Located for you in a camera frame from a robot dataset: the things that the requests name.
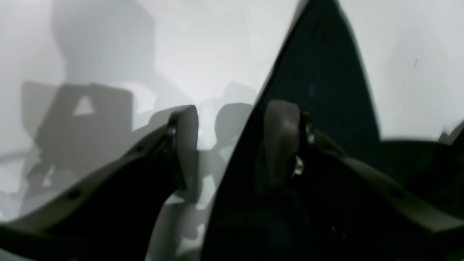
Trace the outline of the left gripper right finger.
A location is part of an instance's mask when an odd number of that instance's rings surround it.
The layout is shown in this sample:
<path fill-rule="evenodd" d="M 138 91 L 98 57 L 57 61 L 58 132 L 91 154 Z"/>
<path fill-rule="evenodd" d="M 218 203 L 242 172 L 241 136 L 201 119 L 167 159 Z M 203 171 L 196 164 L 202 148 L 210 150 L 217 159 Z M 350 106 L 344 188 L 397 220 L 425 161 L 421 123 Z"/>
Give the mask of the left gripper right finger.
<path fill-rule="evenodd" d="M 297 190 L 327 261 L 462 261 L 463 216 L 345 153 L 294 103 L 264 117 L 270 176 Z"/>

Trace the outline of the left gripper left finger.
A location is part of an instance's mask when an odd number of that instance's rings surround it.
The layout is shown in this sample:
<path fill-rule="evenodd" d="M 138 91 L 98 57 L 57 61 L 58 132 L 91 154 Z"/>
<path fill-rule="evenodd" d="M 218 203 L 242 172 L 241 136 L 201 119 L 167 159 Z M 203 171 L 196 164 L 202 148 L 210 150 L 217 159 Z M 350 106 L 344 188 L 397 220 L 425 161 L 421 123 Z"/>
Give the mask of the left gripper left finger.
<path fill-rule="evenodd" d="M 157 217 L 198 174 L 198 112 L 167 124 L 44 206 L 1 224 L 1 249 L 36 261 L 143 261 Z"/>

